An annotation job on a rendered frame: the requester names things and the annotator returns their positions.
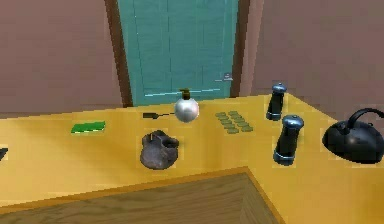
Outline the yellow kitchen counter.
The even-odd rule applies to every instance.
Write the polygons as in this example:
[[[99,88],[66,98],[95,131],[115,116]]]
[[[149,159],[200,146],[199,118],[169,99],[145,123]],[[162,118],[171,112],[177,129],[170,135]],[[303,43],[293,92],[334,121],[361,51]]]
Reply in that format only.
[[[281,126],[265,95],[204,101],[199,117],[144,119],[167,105],[0,120],[0,224],[384,224],[384,162],[359,165],[322,145],[332,120],[294,96],[303,118],[296,158],[272,158]],[[228,134],[215,114],[238,111],[252,132]],[[73,134],[77,123],[102,131]],[[142,138],[179,141],[165,170],[140,162]]]

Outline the grey lumpy pot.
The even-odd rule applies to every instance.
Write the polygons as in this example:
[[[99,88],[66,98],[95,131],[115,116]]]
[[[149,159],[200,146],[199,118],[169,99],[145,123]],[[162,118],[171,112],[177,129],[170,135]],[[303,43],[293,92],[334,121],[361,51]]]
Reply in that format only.
[[[140,162],[152,170],[165,170],[178,159],[179,141],[162,130],[146,134],[142,138]]]

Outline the black pepper mill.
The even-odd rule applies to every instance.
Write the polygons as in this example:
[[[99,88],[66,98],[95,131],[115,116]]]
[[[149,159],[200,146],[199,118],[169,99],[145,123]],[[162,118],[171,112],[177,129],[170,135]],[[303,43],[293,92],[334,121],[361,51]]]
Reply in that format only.
[[[266,112],[266,118],[272,121],[281,119],[283,99],[287,88],[284,84],[278,83],[272,86],[272,95]]]
[[[293,164],[300,130],[304,127],[303,119],[298,115],[286,115],[282,119],[282,131],[277,141],[273,159],[283,166]]]

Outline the black kettle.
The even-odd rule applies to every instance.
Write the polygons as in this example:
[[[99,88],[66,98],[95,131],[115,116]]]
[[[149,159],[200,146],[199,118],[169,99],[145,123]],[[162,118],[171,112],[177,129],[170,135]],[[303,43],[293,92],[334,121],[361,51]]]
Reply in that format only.
[[[384,118],[384,112],[374,108],[356,111],[348,120],[331,125],[322,143],[330,152],[345,160],[360,164],[375,164],[384,157],[384,137],[372,123],[359,121],[366,113]]]

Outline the silver round soap dispenser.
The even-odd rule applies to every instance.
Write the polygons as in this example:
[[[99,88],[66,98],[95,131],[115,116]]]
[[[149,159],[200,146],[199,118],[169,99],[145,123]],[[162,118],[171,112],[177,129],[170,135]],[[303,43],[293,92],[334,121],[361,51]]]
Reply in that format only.
[[[188,88],[180,89],[181,98],[174,105],[174,114],[183,123],[190,123],[199,116],[199,104],[191,97]]]

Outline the teal room door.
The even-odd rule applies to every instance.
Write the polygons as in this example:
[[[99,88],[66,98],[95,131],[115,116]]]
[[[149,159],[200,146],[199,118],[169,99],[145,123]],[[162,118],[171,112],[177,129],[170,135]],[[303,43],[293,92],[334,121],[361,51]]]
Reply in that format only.
[[[118,0],[135,106],[226,98],[239,0]]]

